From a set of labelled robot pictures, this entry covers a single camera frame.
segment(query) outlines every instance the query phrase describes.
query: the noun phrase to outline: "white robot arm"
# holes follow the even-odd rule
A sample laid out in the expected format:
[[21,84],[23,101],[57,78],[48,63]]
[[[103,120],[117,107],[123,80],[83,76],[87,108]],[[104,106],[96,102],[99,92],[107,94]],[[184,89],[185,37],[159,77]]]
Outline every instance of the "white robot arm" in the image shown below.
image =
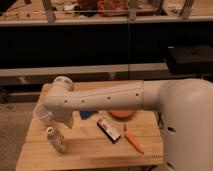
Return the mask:
[[213,85],[199,79],[137,81],[88,91],[57,77],[44,106],[59,122],[72,110],[145,109],[163,114],[164,171],[213,170]]

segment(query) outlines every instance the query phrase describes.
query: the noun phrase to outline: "bottle cap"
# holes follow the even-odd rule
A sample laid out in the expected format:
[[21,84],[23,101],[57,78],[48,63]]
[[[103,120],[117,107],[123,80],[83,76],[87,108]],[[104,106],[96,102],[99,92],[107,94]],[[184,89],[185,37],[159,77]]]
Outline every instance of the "bottle cap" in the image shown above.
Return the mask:
[[47,134],[48,135],[53,135],[54,133],[55,133],[55,129],[53,127],[50,126],[50,127],[47,128]]

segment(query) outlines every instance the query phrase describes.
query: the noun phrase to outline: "orange carrot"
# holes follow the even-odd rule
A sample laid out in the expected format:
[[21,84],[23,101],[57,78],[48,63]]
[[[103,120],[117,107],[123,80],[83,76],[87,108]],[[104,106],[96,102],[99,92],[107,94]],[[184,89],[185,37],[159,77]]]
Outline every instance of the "orange carrot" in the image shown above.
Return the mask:
[[138,150],[140,153],[144,154],[144,150],[136,140],[135,136],[130,131],[124,132],[124,137]]

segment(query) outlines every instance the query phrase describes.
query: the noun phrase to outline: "bottle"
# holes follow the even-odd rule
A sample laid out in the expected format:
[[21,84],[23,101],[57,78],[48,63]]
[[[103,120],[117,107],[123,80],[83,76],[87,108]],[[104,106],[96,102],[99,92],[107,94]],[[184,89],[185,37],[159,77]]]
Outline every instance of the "bottle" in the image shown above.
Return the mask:
[[56,149],[56,151],[63,153],[66,150],[66,140],[59,130],[48,127],[47,128],[47,139]]

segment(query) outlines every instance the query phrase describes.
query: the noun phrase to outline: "clear cup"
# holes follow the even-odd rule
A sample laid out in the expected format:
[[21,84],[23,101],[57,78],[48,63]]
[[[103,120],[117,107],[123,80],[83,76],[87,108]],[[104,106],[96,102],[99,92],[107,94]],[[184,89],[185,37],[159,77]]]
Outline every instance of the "clear cup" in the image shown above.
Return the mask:
[[48,111],[43,103],[38,104],[33,110],[33,116],[36,119],[39,119],[44,125],[51,126],[53,115]]

